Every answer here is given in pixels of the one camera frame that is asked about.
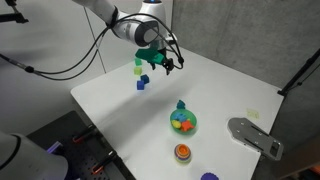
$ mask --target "blue block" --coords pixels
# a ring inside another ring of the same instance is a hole
[[[186,109],[186,104],[183,101],[179,100],[177,109]]]
[[[137,89],[144,90],[144,82],[143,81],[137,81]]]
[[[173,119],[176,119],[180,122],[185,122],[187,120],[187,116],[182,113],[176,113],[173,115]]]
[[[140,77],[140,79],[141,79],[141,81],[143,81],[144,82],[144,84],[148,84],[149,82],[150,82],[150,79],[149,79],[149,77],[145,74],[145,75],[142,75],[141,77]]]

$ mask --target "red toy piece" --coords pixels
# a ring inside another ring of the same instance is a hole
[[[181,123],[181,131],[186,132],[189,129],[193,129],[194,126],[191,124],[190,121],[184,121]]]

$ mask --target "teal toy piece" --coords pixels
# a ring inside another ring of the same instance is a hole
[[[177,109],[186,109],[186,104],[183,101],[179,100]]]
[[[164,56],[153,49],[139,49],[136,52],[136,57],[146,60],[148,63],[162,65],[162,61],[165,59]]]

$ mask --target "green toy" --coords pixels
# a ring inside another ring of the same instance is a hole
[[[148,63],[162,65],[162,61],[165,59],[164,56],[153,49],[139,49],[136,52],[136,57],[146,60]]]
[[[141,66],[142,65],[142,61],[140,58],[135,58],[134,62],[136,63],[136,66]]]

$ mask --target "metal bracket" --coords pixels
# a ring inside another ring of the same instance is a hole
[[[2,22],[10,22],[16,21],[16,23],[26,23],[29,22],[28,19],[25,19],[23,15],[17,10],[16,8],[16,1],[15,0],[5,0],[8,6],[11,6],[14,13],[11,14],[1,14],[0,15],[0,23]]]
[[[279,161],[281,159],[284,149],[283,144],[248,119],[232,118],[228,122],[228,127],[232,136],[244,145],[255,148],[272,160]]]

